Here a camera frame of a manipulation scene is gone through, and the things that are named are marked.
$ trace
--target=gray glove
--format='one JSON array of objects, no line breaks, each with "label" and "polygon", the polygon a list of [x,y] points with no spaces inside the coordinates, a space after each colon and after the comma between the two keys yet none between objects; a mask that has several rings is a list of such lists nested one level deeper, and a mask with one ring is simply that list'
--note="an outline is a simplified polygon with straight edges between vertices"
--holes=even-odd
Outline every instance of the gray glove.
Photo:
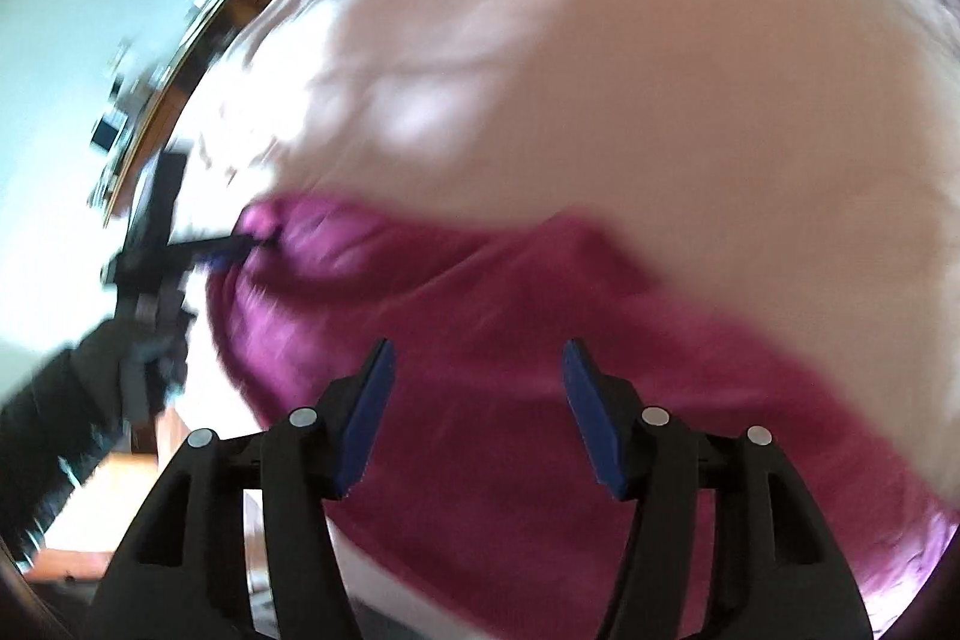
[{"label": "gray glove", "polygon": [[[107,319],[80,340],[70,365],[109,426],[146,423],[164,410],[186,381],[186,336],[194,316],[181,310],[176,325],[157,329],[133,319]],[[130,378],[145,384],[146,410],[125,400]]]}]

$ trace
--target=person's arm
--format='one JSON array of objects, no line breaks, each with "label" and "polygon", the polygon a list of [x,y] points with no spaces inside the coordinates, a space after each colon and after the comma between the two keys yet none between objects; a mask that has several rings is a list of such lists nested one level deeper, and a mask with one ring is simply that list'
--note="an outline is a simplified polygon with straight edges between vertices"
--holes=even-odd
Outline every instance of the person's arm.
[{"label": "person's arm", "polygon": [[30,562],[73,489],[123,431],[80,384],[64,350],[0,410],[0,538]]},{"label": "person's arm", "polygon": [[176,335],[104,321],[0,410],[0,539],[18,563],[29,564],[73,489],[122,434],[121,367],[131,361],[157,367],[148,384],[152,414],[184,384],[190,320],[184,313]]}]

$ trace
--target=wooden furniture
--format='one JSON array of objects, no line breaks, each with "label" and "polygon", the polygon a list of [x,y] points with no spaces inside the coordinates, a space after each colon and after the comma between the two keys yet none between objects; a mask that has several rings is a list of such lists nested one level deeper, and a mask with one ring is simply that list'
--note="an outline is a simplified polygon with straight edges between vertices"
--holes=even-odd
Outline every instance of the wooden furniture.
[{"label": "wooden furniture", "polygon": [[190,431],[176,410],[166,410],[157,418],[157,456],[107,456],[74,492],[51,529],[51,542],[65,544],[64,547],[40,551],[26,579],[42,582],[68,576],[78,581],[102,578],[133,516],[187,434]]},{"label": "wooden furniture", "polygon": [[128,140],[118,142],[90,203],[104,213],[104,224],[130,210],[133,191],[150,157],[165,147],[187,100],[197,89],[211,61],[227,42],[272,0],[217,0],[184,35],[176,54]]}]

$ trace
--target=metal screw head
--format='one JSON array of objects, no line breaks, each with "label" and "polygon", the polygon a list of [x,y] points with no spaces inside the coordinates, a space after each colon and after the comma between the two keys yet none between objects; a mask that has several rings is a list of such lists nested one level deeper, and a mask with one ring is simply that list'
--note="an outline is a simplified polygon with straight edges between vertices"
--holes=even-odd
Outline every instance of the metal screw head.
[{"label": "metal screw head", "polygon": [[769,445],[774,441],[774,435],[770,434],[770,429],[764,429],[762,426],[751,426],[747,429],[747,439],[755,445]]},{"label": "metal screw head", "polygon": [[186,438],[186,444],[191,448],[203,448],[210,444],[213,439],[213,432],[210,429],[197,429],[196,432],[190,432],[190,437]]},{"label": "metal screw head", "polygon": [[645,408],[640,417],[651,426],[666,426],[670,422],[670,413],[664,408]]},{"label": "metal screw head", "polygon": [[317,420],[317,410],[314,408],[297,408],[290,413],[290,424],[302,429],[306,426],[313,426]]}]

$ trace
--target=black sleeve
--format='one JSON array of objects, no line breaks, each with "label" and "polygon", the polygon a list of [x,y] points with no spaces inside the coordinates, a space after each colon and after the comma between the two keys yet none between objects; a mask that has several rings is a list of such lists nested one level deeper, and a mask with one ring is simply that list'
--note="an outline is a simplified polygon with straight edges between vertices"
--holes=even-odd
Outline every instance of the black sleeve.
[{"label": "black sleeve", "polygon": [[47,363],[0,410],[0,538],[29,562],[75,486],[120,437],[70,366],[70,351]]}]

